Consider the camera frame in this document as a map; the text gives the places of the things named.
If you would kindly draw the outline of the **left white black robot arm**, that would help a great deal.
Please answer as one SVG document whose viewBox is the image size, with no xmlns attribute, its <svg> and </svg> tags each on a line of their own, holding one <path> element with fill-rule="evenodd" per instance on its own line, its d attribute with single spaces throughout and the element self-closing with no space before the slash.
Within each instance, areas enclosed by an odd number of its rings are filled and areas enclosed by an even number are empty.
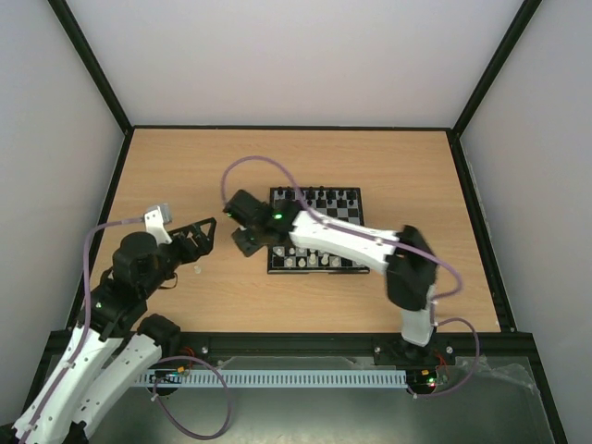
<svg viewBox="0 0 592 444">
<path fill-rule="evenodd" d="M 147 301 L 180 266 L 214 247 L 212 217 L 168 231 L 154 209 L 125 236 L 84 304 L 69 343 L 34 401 L 12 425 L 10 443 L 86 443 L 105 414 L 149 367 L 177 361 L 180 328 L 148 315 Z"/>
</svg>

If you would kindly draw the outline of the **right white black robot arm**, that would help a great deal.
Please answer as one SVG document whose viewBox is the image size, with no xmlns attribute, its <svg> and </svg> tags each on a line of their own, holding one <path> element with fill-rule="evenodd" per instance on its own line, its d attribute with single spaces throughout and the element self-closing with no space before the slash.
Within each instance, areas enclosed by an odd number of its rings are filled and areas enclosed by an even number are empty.
<svg viewBox="0 0 592 444">
<path fill-rule="evenodd" d="M 370 229 L 324 215 L 303 199 L 271 204 L 245 190 L 236 191 L 223 211 L 239 225 L 233 239 L 245 256 L 283 244 L 339 256 L 382 275 L 388 300 L 401 309 L 405 355 L 421 363 L 435 352 L 437 263 L 416 228 Z"/>
</svg>

